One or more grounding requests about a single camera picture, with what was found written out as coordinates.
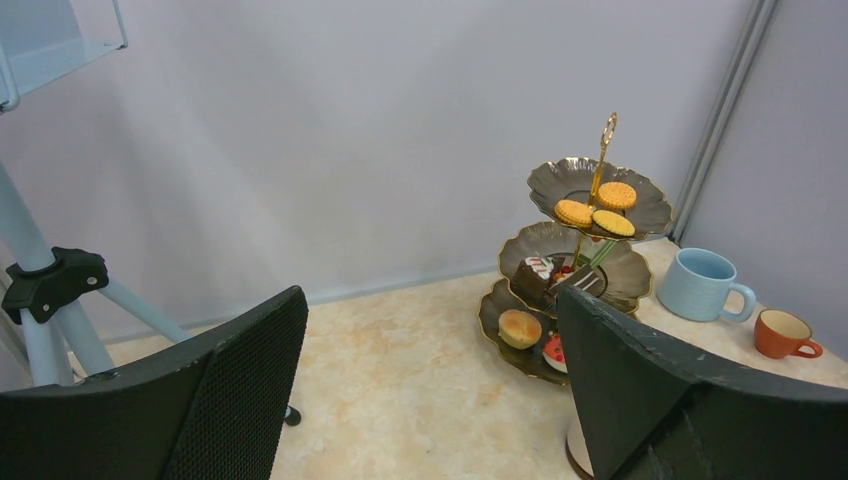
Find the mug handle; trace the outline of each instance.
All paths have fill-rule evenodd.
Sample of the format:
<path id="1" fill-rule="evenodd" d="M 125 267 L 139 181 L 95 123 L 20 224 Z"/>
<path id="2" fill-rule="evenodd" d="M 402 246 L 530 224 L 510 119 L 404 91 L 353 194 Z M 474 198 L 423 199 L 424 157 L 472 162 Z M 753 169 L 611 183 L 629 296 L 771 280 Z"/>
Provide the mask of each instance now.
<path id="1" fill-rule="evenodd" d="M 807 353 L 801 350 L 801 347 L 810 347 L 813 349 L 813 353 Z M 804 340 L 804 343 L 798 347 L 798 350 L 795 350 L 791 353 L 791 355 L 795 355 L 796 357 L 804 357 L 804 358 L 818 358 L 821 357 L 824 353 L 824 349 L 821 348 L 821 345 L 812 341 L 812 340 Z"/>
<path id="2" fill-rule="evenodd" d="M 727 309 L 723 308 L 721 309 L 721 316 L 731 322 L 742 323 L 745 320 L 748 320 L 748 317 L 754 313 L 754 307 L 757 306 L 757 295 L 753 290 L 741 283 L 731 283 L 730 289 L 742 294 L 742 298 L 745 299 L 745 304 L 742 307 L 742 311 L 739 313 L 728 312 Z"/>

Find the tripod clamp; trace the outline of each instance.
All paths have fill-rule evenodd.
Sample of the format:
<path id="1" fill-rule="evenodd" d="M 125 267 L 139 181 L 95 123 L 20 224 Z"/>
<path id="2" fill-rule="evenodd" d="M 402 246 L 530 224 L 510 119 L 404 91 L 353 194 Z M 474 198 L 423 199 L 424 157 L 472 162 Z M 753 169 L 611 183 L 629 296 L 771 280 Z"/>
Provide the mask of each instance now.
<path id="1" fill-rule="evenodd" d="M 46 323 L 60 308 L 81 295 L 109 284 L 106 261 L 96 253 L 78 248 L 51 249 L 56 261 L 47 268 L 26 272 L 16 263 L 6 269 L 12 284 L 0 307 L 17 325 L 22 309 L 38 323 Z"/>

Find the white wall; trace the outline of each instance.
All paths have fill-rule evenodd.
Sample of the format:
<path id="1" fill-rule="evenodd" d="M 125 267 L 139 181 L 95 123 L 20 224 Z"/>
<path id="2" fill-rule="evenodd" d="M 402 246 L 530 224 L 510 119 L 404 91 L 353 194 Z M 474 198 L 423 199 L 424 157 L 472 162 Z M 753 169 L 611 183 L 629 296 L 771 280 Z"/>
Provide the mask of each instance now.
<path id="1" fill-rule="evenodd" d="M 848 3 L 781 2 L 683 239 L 848 358 Z"/>
<path id="2" fill-rule="evenodd" d="M 0 118 L 0 154 L 54 243 L 185 323 L 490 268 L 543 219 L 530 170 L 613 110 L 608 160 L 675 199 L 748 2 L 123 6 L 130 48 Z"/>

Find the dessert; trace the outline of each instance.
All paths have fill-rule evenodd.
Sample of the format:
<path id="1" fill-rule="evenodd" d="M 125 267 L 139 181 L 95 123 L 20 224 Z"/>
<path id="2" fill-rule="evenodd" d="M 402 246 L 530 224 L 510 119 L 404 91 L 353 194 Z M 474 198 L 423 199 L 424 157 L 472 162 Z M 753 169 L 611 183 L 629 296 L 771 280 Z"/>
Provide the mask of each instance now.
<path id="1" fill-rule="evenodd" d="M 604 293 L 605 282 L 595 269 L 587 264 L 572 271 L 565 260 L 565 256 L 525 258 L 512 276 L 515 292 L 547 310 L 556 308 L 561 285 L 573 285 L 596 297 Z"/>
<path id="2" fill-rule="evenodd" d="M 592 226 L 592 207 L 574 200 L 560 200 L 554 212 L 565 223 L 578 227 Z"/>
<path id="3" fill-rule="evenodd" d="M 595 297 L 600 297 L 604 293 L 603 279 L 590 265 L 583 265 L 570 275 L 564 275 L 560 281 L 548 288 L 548 297 L 554 300 L 549 307 L 556 307 L 556 295 L 563 285 L 571 285 Z"/>
<path id="4" fill-rule="evenodd" d="M 565 259 L 550 257 L 527 257 L 518 264 L 512 277 L 516 293 L 535 303 L 544 301 L 554 274 L 562 269 Z"/>
<path id="5" fill-rule="evenodd" d="M 636 233 L 636 227 L 630 223 L 630 220 L 615 212 L 598 210 L 592 214 L 592 220 L 604 230 L 622 237 L 632 237 Z"/>
<path id="6" fill-rule="evenodd" d="M 627 210 L 636 205 L 636 190 L 622 182 L 607 182 L 598 188 L 598 202 L 614 210 Z"/>
<path id="7" fill-rule="evenodd" d="M 542 324 L 533 315 L 507 310 L 498 318 L 498 336 L 512 348 L 530 348 L 542 338 Z"/>
<path id="8" fill-rule="evenodd" d="M 559 334 L 551 335 L 545 348 L 542 349 L 542 356 L 548 365 L 563 373 L 568 373 L 568 368 L 565 366 L 565 352 L 562 351 L 562 339 Z"/>

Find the bun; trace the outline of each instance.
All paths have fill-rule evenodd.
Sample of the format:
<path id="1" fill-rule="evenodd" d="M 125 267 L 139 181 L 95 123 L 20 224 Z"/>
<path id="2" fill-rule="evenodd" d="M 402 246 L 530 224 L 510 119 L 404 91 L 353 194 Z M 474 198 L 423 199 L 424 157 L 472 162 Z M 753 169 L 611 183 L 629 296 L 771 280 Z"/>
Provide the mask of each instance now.
<path id="1" fill-rule="evenodd" d="M 530 348 L 542 338 L 542 324 L 533 315 L 507 310 L 498 318 L 498 335 L 512 348 Z"/>

